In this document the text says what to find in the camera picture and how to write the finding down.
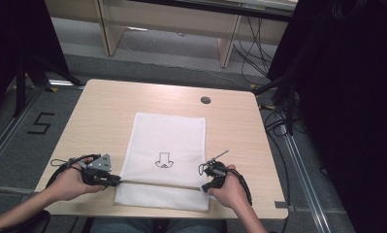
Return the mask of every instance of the handheld controller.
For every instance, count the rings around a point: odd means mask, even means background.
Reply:
[[[239,179],[239,182],[244,188],[244,191],[246,193],[247,201],[250,205],[252,205],[250,189],[248,188],[247,183],[244,180],[244,177],[238,171],[236,171],[236,169],[229,169],[222,162],[216,161],[216,158],[220,157],[226,152],[228,152],[228,150],[219,154],[217,157],[212,158],[207,163],[201,164],[199,166],[200,175],[203,175],[203,173],[206,173],[208,177],[213,177],[213,180],[211,182],[202,185],[202,190],[204,192],[208,192],[209,188],[221,188],[224,185],[227,174],[230,172],[231,174],[235,175]]]
[[[93,158],[93,160],[88,163],[81,162],[88,157]],[[83,182],[89,185],[103,185],[106,188],[108,186],[117,186],[121,183],[119,176],[110,174],[112,165],[111,158],[108,154],[103,156],[100,154],[90,154],[79,158],[70,158],[67,162],[63,161],[64,163],[61,165],[53,165],[53,161],[55,160],[60,161],[58,159],[53,159],[50,164],[52,166],[59,166],[59,168],[51,176],[46,187],[50,186],[56,178],[68,168],[78,170],[81,173]],[[78,163],[81,166],[81,169],[73,167],[72,165],[74,163]]]

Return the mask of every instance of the table hole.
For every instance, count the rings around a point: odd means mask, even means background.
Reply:
[[[204,104],[209,104],[211,102],[211,99],[208,98],[208,96],[203,96],[200,101],[202,101],[202,103]]]

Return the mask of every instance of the wooden table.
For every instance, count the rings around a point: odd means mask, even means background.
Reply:
[[[203,104],[201,98],[211,99]],[[250,92],[175,85],[91,80],[87,83],[51,159],[67,160],[90,153],[109,153],[112,174],[118,175],[137,112],[204,117],[206,154],[210,159],[226,149],[219,160],[235,164],[243,174],[260,218],[285,218],[286,209],[274,202],[284,197],[263,122]],[[56,168],[48,165],[36,191],[43,190]],[[115,205],[115,188],[85,194],[47,208],[53,215],[235,218],[234,212],[210,200],[208,213]]]

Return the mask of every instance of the metal frame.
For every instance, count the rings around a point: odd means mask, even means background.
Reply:
[[[32,93],[30,93],[29,97],[26,100],[25,107],[21,110],[17,117],[12,118],[11,122],[0,135],[0,156],[5,151],[9,142],[13,139],[21,124],[25,120],[27,113],[30,110],[30,107],[32,107],[33,103],[39,98],[44,89],[44,87],[37,86],[33,89]]]
[[[277,114],[276,117],[278,119],[284,119],[282,113]],[[283,134],[285,134],[288,132],[287,127],[285,125],[281,125],[281,131]],[[284,136],[284,138],[292,161],[296,167],[296,173],[301,182],[302,189],[305,193],[305,197],[311,210],[314,222],[316,223],[317,230],[319,233],[330,233],[332,230],[330,229],[329,221],[327,220],[326,214],[323,211],[323,208],[317,198],[316,192],[314,191],[313,185],[311,184],[310,178],[308,177],[305,163],[303,162],[299,153],[295,139],[293,135],[288,133]]]
[[[239,15],[246,17],[260,17],[271,20],[278,21],[290,21],[290,20],[306,20],[306,18],[294,18],[290,13],[280,13],[280,12],[270,12],[270,11],[261,11],[251,8],[241,8],[235,6],[227,6],[221,4],[215,4],[205,1],[187,1],[187,0],[127,0],[131,2],[143,2],[171,7],[181,7],[188,9],[195,9],[208,12],[217,12],[230,15]]]

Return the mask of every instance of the white cloth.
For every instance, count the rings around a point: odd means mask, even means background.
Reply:
[[[137,113],[114,202],[129,206],[207,211],[204,118]]]

